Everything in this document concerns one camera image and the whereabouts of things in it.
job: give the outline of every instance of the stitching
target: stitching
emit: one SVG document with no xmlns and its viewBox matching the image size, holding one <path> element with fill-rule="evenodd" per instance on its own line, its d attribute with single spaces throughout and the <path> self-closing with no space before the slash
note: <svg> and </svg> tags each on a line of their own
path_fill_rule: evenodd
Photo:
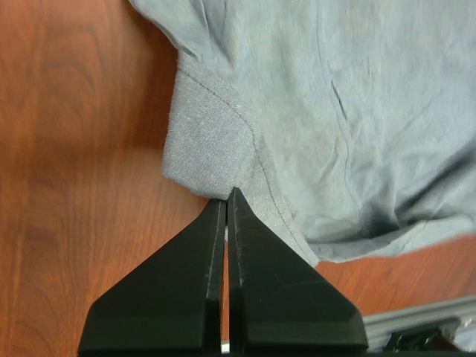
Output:
<svg viewBox="0 0 476 357">
<path fill-rule="evenodd" d="M 251 136 L 253 138 L 253 148 L 254 148 L 254 151 L 255 151 L 255 155 L 258 157 L 258 161 L 260 163 L 260 167 L 261 167 L 261 170 L 263 171 L 264 173 L 264 176 L 265 176 L 265 180 L 266 180 L 266 186 L 268 188 L 268 191 L 269 191 L 269 195 L 271 196 L 271 200 L 273 201 L 273 204 L 274 204 L 274 207 L 276 208 L 278 214 L 280 215 L 280 218 L 281 218 L 281 221 L 283 222 L 284 226 L 286 227 L 286 229 L 288 230 L 288 232 L 291 234 L 291 237 L 292 239 L 295 240 L 297 246 L 301 249 L 301 251 L 303 252 L 303 254 L 306 256 L 307 260 L 311 261 L 311 258 L 308 257 L 307 253 L 304 251 L 304 249 L 301 248 L 298 240 L 296 239 L 295 235 L 292 233 L 291 231 L 291 228 L 289 227 L 288 223 L 286 222 L 286 220 L 284 219 L 283 217 L 283 213 L 281 212 L 281 210 L 277 207 L 277 203 L 276 203 L 276 200 L 274 199 L 274 195 L 271 191 L 271 185 L 269 184 L 269 179 L 268 179 L 268 175 L 266 175 L 266 171 L 263 167 L 263 161 L 261 160 L 261 157 L 260 155 L 258 154 L 258 150 L 257 150 L 257 144 L 256 144 L 256 136 L 254 134 L 254 130 L 251 128 L 251 125 L 250 123 L 241 115 L 241 113 L 239 113 L 229 102 L 227 102 L 226 100 L 224 100 L 223 98 L 221 98 L 215 91 L 212 91 L 211 89 L 209 89 L 207 86 L 203 85 L 202 83 L 200 83 L 196 78 L 192 77 L 191 75 L 189 75 L 187 72 L 185 72 L 182 68 L 180 68 L 180 66 L 177 68 L 178 71 L 180 71 L 181 73 L 183 73 L 184 75 L 186 75 L 187 77 L 189 77 L 193 82 L 199 84 L 201 87 L 205 88 L 208 92 L 210 92 L 212 95 L 214 95 L 215 97 L 217 97 L 218 99 L 220 99 L 224 104 L 226 104 L 228 106 L 228 108 L 231 109 L 231 111 L 233 113 L 235 113 L 236 115 L 238 115 L 239 118 L 241 118 L 241 120 L 243 120 L 243 122 L 246 124 L 246 126 L 250 129 L 251 131 Z"/>
</svg>

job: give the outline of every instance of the wooden table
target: wooden table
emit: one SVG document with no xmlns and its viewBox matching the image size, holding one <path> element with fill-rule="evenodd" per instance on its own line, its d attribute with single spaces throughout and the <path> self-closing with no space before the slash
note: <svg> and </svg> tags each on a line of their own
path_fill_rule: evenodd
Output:
<svg viewBox="0 0 476 357">
<path fill-rule="evenodd" d="M 3 0 L 0 49 L 0 356 L 74 356 L 90 304 L 206 203 L 161 175 L 176 51 L 108 0 Z M 476 294 L 475 251 L 318 270 L 371 314 Z"/>
</svg>

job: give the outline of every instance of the black plastic part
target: black plastic part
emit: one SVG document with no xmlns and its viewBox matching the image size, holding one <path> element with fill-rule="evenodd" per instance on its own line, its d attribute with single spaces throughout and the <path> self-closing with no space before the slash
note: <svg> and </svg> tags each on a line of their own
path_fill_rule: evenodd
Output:
<svg viewBox="0 0 476 357">
<path fill-rule="evenodd" d="M 200 216 L 91 306 L 79 354 L 219 353 L 226 203 Z"/>
<path fill-rule="evenodd" d="M 459 349 L 450 342 L 450 339 L 460 325 L 459 318 L 449 318 L 394 332 L 383 350 L 391 352 L 458 351 Z"/>
<path fill-rule="evenodd" d="M 367 349 L 357 308 L 276 237 L 236 188 L 228 247 L 232 353 Z"/>
</svg>

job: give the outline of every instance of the gray t-shirt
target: gray t-shirt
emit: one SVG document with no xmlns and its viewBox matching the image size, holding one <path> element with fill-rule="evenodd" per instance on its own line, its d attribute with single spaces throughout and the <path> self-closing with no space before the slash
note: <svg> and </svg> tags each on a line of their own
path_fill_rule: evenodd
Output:
<svg viewBox="0 0 476 357">
<path fill-rule="evenodd" d="M 179 50 L 166 176 L 310 264 L 476 231 L 476 1 L 132 4 Z"/>
</svg>

